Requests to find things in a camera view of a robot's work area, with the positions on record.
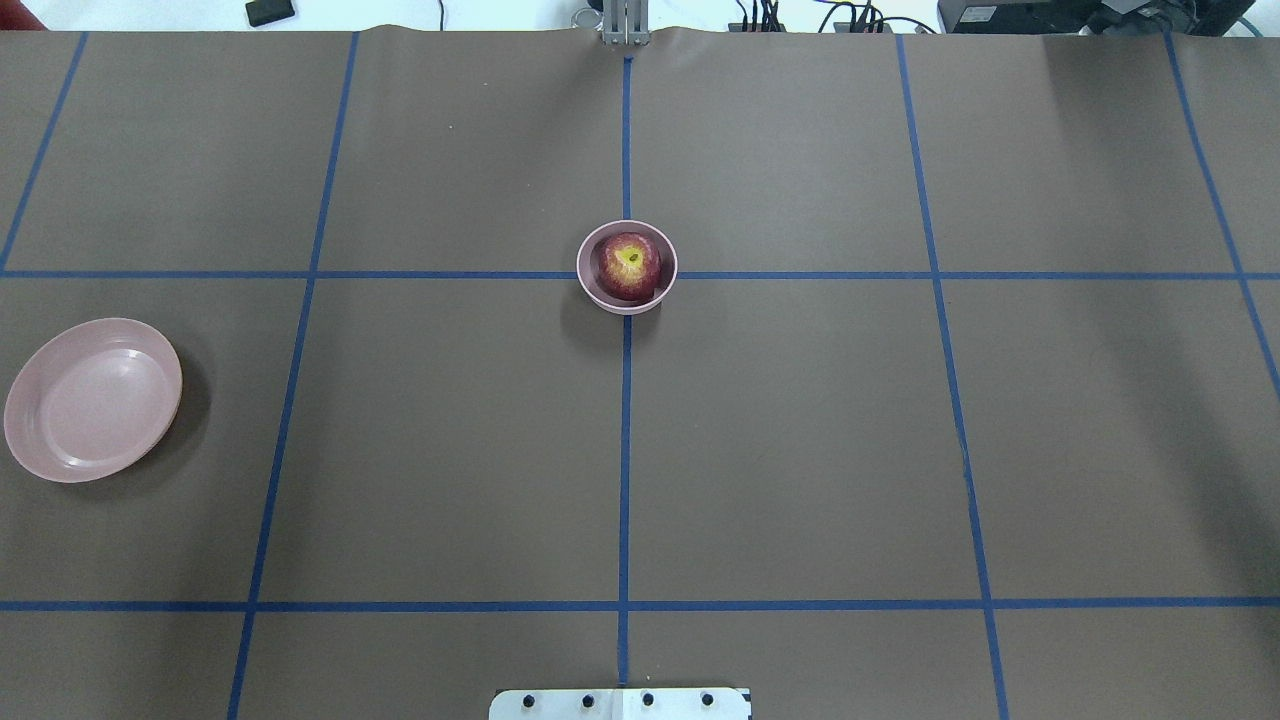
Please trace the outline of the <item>red apple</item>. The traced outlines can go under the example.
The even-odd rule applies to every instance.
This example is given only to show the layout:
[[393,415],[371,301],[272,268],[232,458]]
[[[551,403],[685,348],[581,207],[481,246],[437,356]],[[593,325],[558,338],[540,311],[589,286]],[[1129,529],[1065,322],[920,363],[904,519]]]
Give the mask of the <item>red apple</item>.
[[649,302],[660,279],[660,255],[653,240],[636,232],[607,237],[596,252],[599,284],[613,299]]

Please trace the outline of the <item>pink bowl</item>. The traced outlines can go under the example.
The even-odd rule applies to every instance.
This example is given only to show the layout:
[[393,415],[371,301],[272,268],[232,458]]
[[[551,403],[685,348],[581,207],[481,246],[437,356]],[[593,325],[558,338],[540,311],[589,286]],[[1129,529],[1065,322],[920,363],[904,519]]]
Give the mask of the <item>pink bowl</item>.
[[[622,232],[636,232],[648,236],[654,241],[660,255],[660,279],[657,292],[649,302],[632,304],[620,301],[609,296],[599,284],[598,249],[607,237]],[[678,259],[675,246],[667,234],[654,225],[636,220],[617,220],[595,228],[580,243],[576,255],[576,273],[584,292],[598,307],[617,315],[636,315],[657,307],[666,299],[678,275]]]

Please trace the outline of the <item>pink plate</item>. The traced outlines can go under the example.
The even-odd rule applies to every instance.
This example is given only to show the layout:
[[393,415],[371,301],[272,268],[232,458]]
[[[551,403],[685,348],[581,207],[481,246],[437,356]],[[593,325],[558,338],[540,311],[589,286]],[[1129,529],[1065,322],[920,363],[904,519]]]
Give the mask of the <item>pink plate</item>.
[[81,323],[40,347],[12,382],[6,446],[54,483],[114,475],[166,434],[183,384],[178,352],[156,328],[120,316]]

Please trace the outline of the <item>brown paper table cover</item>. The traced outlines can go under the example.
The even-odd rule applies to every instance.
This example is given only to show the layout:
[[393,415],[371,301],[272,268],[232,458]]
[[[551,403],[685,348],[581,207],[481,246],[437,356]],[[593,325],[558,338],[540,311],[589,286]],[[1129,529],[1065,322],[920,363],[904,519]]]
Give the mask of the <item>brown paper table cover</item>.
[[6,719],[1277,716],[1275,38],[5,33],[3,388],[109,316]]

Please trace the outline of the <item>small black square device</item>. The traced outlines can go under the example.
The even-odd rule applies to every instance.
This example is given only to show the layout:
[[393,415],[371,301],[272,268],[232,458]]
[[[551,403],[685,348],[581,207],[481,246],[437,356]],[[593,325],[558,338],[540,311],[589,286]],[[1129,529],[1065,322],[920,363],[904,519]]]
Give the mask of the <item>small black square device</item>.
[[291,0],[252,0],[244,4],[246,19],[251,28],[264,27],[296,15]]

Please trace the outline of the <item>aluminium frame post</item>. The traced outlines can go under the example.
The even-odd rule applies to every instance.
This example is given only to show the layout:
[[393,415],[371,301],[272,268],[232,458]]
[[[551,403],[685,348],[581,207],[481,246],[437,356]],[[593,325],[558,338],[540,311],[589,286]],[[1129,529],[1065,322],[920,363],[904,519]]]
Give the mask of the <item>aluminium frame post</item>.
[[652,40],[648,0],[604,0],[600,4],[600,37],[611,46],[645,46]]

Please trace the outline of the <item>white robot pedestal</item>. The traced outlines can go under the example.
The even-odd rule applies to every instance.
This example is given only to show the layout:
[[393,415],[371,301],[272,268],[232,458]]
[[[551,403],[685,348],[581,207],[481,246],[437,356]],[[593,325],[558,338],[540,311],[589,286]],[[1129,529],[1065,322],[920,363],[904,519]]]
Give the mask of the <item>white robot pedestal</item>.
[[489,719],[751,719],[750,691],[731,687],[509,689]]

